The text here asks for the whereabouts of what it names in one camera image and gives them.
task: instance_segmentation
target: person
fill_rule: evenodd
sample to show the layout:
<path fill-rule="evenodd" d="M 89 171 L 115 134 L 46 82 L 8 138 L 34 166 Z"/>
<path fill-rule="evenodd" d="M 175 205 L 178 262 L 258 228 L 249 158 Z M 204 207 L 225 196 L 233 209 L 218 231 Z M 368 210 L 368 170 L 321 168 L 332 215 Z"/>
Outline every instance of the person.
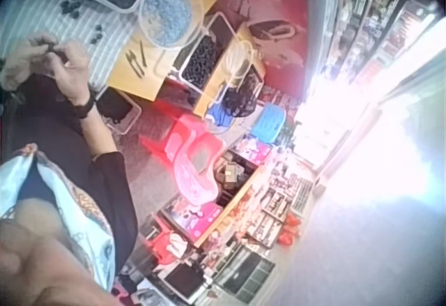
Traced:
<path fill-rule="evenodd" d="M 137 219 L 88 82 L 84 48 L 46 33 L 4 64 L 2 305 L 118 305 L 106 290 L 134 247 Z"/>

